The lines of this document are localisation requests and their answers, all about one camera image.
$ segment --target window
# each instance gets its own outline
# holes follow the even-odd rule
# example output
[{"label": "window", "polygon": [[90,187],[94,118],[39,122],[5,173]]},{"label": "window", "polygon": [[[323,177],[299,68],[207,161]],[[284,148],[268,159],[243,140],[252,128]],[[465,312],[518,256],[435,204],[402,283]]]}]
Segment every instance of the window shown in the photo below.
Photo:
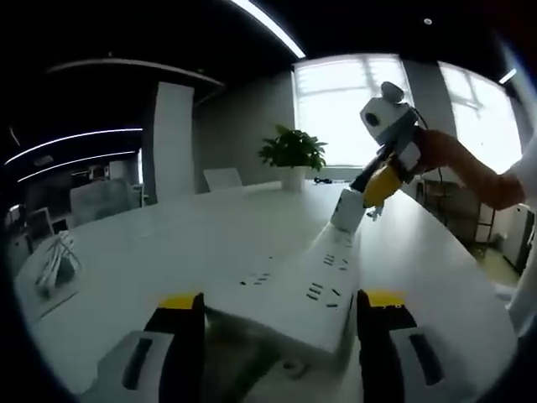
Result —
[{"label": "window", "polygon": [[459,141],[501,174],[520,159],[513,108],[502,87],[471,71],[440,63]]},{"label": "window", "polygon": [[384,81],[402,88],[411,103],[404,68],[395,55],[337,56],[296,65],[296,126],[328,143],[328,165],[364,166],[375,156],[378,144],[360,111]]}]

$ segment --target white flower pot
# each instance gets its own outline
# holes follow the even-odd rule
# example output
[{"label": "white flower pot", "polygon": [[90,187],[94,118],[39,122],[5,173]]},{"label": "white flower pot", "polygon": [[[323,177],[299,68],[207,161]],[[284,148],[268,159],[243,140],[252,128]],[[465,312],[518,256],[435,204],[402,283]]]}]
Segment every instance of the white flower pot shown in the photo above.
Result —
[{"label": "white flower pot", "polygon": [[305,173],[308,170],[307,166],[282,166],[279,168],[279,177],[282,181],[282,189],[284,191],[304,190]]}]

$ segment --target white table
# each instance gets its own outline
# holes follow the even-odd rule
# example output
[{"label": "white table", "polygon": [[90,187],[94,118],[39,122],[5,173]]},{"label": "white table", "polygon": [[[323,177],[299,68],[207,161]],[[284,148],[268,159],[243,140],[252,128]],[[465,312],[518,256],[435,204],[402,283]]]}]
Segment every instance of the white table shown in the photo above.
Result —
[{"label": "white table", "polygon": [[[207,290],[305,250],[329,220],[343,187],[311,184],[294,194],[275,183],[248,186],[73,229],[86,273],[75,297],[30,326],[45,359],[70,390],[85,390],[98,360],[126,333],[143,329],[163,296]],[[508,363],[516,338],[474,258],[401,191],[388,199],[376,222],[365,217],[361,231],[356,254],[362,288],[406,293],[415,320],[457,352],[471,384],[479,390],[489,386]],[[45,247],[21,270],[19,293]],[[359,374],[355,347],[346,375],[313,370],[281,391],[305,399],[312,388],[301,385],[325,382],[324,392],[309,401],[357,401]]]}]

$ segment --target led light strip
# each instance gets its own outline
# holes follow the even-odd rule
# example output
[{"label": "led light strip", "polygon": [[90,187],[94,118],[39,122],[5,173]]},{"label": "led light strip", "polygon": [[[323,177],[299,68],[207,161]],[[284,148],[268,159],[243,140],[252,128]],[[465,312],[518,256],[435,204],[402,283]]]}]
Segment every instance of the led light strip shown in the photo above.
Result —
[{"label": "led light strip", "polygon": [[503,76],[502,78],[500,78],[500,81],[499,83],[500,84],[505,84],[507,81],[509,81],[511,78],[513,78],[513,76],[517,74],[517,69],[511,69],[509,71],[509,73],[507,73],[505,76]]},{"label": "led light strip", "polygon": [[61,166],[74,164],[75,162],[82,162],[82,161],[88,161],[88,160],[94,160],[95,158],[103,158],[103,157],[112,157],[113,155],[124,155],[124,154],[134,154],[136,151],[123,151],[122,153],[112,153],[112,154],[103,154],[103,155],[96,155],[94,157],[87,157],[87,158],[81,158],[79,160],[64,162],[63,164],[58,164],[54,166],[50,166],[49,168],[45,168],[44,170],[39,170],[32,175],[25,176],[24,178],[19,179],[17,182],[26,181],[28,178],[31,178],[32,176],[36,176],[39,174],[42,174],[43,172],[46,172],[47,170],[53,170],[55,168],[60,168]]},{"label": "led light strip", "polygon": [[59,143],[60,141],[65,141],[65,140],[69,140],[69,139],[76,139],[78,137],[92,136],[93,134],[118,133],[118,132],[141,132],[142,130],[143,130],[142,128],[115,128],[113,130],[101,130],[101,131],[98,131],[98,132],[88,132],[88,133],[74,134],[72,136],[62,137],[62,138],[56,139],[56,140],[50,140],[50,141],[47,141],[46,143],[36,145],[35,147],[32,147],[31,149],[27,149],[27,150],[23,151],[22,153],[17,154],[14,157],[11,157],[9,160],[4,162],[3,164],[7,165],[10,162],[15,161],[18,157],[22,157],[23,155],[25,155],[27,153],[31,153],[32,151],[35,151],[36,149],[40,149],[40,148],[42,148],[42,147],[44,147],[46,145]]},{"label": "led light strip", "polygon": [[50,67],[46,71],[46,73],[54,73],[55,71],[72,69],[73,67],[82,67],[84,65],[139,65],[142,67],[149,67],[153,69],[184,74],[185,76],[199,78],[200,80],[208,81],[218,86],[224,86],[223,82],[214,80],[208,76],[203,76],[202,74],[199,74],[199,73],[195,73],[194,71],[180,69],[179,67],[173,67],[171,65],[161,65],[160,63],[153,63],[152,61],[118,59],[118,58],[112,58],[112,57],[107,57],[106,59],[88,59],[88,60],[70,61],[69,63],[64,63],[63,65],[55,65],[53,67]]},{"label": "led light strip", "polygon": [[258,6],[252,4],[248,0],[229,1],[238,5],[238,7],[242,8],[252,17],[257,19],[261,24],[267,27],[274,35],[279,38],[279,40],[281,40],[285,44],[285,46],[289,48],[291,52],[295,54],[296,57],[298,57],[299,59],[305,57],[305,53],[302,51],[302,49],[264,11],[258,8]]}]

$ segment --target ceiling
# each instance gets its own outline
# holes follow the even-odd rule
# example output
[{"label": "ceiling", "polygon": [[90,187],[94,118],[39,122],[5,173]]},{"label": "ceiling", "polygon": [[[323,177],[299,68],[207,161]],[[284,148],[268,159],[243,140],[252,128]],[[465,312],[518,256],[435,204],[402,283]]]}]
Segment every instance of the ceiling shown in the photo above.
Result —
[{"label": "ceiling", "polygon": [[[308,59],[346,53],[397,53],[443,60],[497,81],[506,70],[487,19],[468,2],[449,7],[417,2],[254,1],[289,33]],[[180,74],[131,65],[79,67],[46,73],[74,60],[146,60],[209,76],[226,88],[289,70],[297,59],[264,26],[226,0],[182,0],[169,8],[12,11],[0,33],[7,72],[1,77],[0,158],[66,135],[150,124],[156,83],[192,85],[200,101],[218,86]],[[432,25],[424,24],[430,18]],[[18,146],[10,128],[15,133]],[[93,136],[51,150],[56,161],[139,146],[139,133]],[[13,179],[35,170],[22,160]]]}]

